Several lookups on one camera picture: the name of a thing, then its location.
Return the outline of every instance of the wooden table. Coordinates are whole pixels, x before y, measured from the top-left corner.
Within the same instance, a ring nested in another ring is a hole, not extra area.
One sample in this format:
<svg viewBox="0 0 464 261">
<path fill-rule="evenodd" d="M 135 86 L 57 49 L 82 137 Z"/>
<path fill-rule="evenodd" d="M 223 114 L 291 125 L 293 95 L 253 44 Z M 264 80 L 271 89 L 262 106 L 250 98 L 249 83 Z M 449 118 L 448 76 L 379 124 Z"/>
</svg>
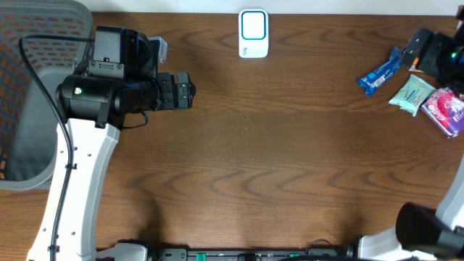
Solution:
<svg viewBox="0 0 464 261">
<path fill-rule="evenodd" d="M 407 72 L 373 97 L 356 84 L 417 29 L 454 34 L 452 17 L 271 15 L 264 59 L 239 58 L 236 14 L 96 13 L 94 24 L 162 36 L 160 71 L 187 70 L 197 87 L 192 109 L 121 134 L 98 247 L 345 244 L 392 227 L 405 202 L 436 207 L 457 171 L 463 137 L 388 104 Z M 25 259 L 46 198 L 0 191 L 0 260 Z"/>
</svg>

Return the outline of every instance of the white plug-in device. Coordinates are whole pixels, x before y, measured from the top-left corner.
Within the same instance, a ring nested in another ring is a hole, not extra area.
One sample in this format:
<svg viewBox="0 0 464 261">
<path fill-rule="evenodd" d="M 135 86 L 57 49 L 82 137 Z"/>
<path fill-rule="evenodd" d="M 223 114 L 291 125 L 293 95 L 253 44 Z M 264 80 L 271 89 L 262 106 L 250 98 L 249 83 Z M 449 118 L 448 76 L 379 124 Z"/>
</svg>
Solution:
<svg viewBox="0 0 464 261">
<path fill-rule="evenodd" d="M 269 49 L 269 19 L 262 9 L 245 9 L 239 14 L 239 55 L 263 58 Z"/>
</svg>

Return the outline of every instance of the wet wipes package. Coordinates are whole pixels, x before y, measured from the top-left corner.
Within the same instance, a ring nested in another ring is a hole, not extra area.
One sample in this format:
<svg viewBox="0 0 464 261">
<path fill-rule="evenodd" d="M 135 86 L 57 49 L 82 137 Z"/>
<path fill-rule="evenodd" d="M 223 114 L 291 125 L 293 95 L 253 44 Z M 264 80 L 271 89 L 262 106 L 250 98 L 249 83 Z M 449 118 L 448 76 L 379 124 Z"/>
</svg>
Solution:
<svg viewBox="0 0 464 261">
<path fill-rule="evenodd" d="M 435 88 L 433 86 L 421 78 L 411 75 L 403 88 L 399 90 L 389 103 L 399 105 L 401 109 L 411 112 L 415 117 L 423 101 L 434 91 Z"/>
<path fill-rule="evenodd" d="M 464 129 L 464 101 L 449 88 L 439 89 L 430 95 L 420 109 L 448 138 L 456 137 Z"/>
<path fill-rule="evenodd" d="M 393 48 L 393 52 L 390 54 L 389 61 L 380 66 L 377 70 L 369 73 L 367 76 L 359 79 L 357 84 L 364 88 L 364 92 L 368 96 L 372 96 L 382 84 L 393 75 L 399 69 L 399 61 L 401 60 L 401 50 L 398 47 Z"/>
</svg>

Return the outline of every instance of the black cable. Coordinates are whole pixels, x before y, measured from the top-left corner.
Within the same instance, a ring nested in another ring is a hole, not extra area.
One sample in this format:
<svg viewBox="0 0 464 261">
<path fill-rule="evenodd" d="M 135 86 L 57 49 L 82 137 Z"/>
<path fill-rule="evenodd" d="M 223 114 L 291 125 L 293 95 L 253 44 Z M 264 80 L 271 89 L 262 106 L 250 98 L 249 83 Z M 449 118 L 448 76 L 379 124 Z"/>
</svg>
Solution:
<svg viewBox="0 0 464 261">
<path fill-rule="evenodd" d="M 58 124 L 63 131 L 63 135 L 65 136 L 66 140 L 66 147 L 67 147 L 67 165 L 66 167 L 66 174 L 65 180 L 63 182 L 63 187 L 61 190 L 61 194 L 59 195 L 59 201 L 57 206 L 57 213 L 55 215 L 53 229 L 51 231 L 51 242 L 49 246 L 50 251 L 50 260 L 55 261 L 57 257 L 57 238 L 58 238 L 58 226 L 59 220 L 61 219 L 61 214 L 63 211 L 63 203 L 66 197 L 67 186 L 69 185 L 70 177 L 71 177 L 71 170 L 73 169 L 73 160 L 74 160 L 74 149 L 73 149 L 73 142 L 71 141 L 70 134 L 66 129 L 66 123 L 63 120 L 62 116 L 59 114 L 57 106 L 55 105 L 53 99 L 51 98 L 49 92 L 46 90 L 44 84 L 42 83 L 41 79 L 35 72 L 32 64 L 29 62 L 28 57 L 25 54 L 23 41 L 30 38 L 38 38 L 38 39 L 51 39 L 51 40 L 64 40 L 64 41 L 83 41 L 83 42 L 94 42 L 94 39 L 89 38 L 74 38 L 74 37 L 67 37 L 67 36 L 48 36 L 48 35 L 30 35 L 30 36 L 23 36 L 19 42 L 19 49 L 21 58 L 29 70 L 30 76 L 34 81 L 37 83 L 38 88 L 41 90 L 45 100 L 49 103 L 51 110 L 55 114 L 55 117 L 58 120 Z"/>
<path fill-rule="evenodd" d="M 305 254 L 306 254 L 306 255 L 310 255 L 310 249 L 311 249 L 311 247 L 313 246 L 314 243 L 318 243 L 318 242 L 325 242 L 325 243 L 328 243 L 329 245 L 332 245 L 332 243 L 329 242 L 329 241 L 326 240 L 326 239 L 316 239 L 316 240 L 314 240 L 313 242 L 311 242 L 311 244 L 310 244 L 309 246 L 307 246 Z"/>
<path fill-rule="evenodd" d="M 144 127 L 146 124 L 148 124 L 148 114 L 145 111 L 140 112 L 144 117 L 145 117 L 145 123 L 142 123 L 140 125 L 132 126 L 132 127 L 123 127 L 123 129 L 128 130 L 131 128 L 139 128 L 139 127 Z"/>
<path fill-rule="evenodd" d="M 88 67 L 88 59 L 83 59 L 78 63 L 78 65 L 74 68 L 73 75 L 82 75 Z"/>
</svg>

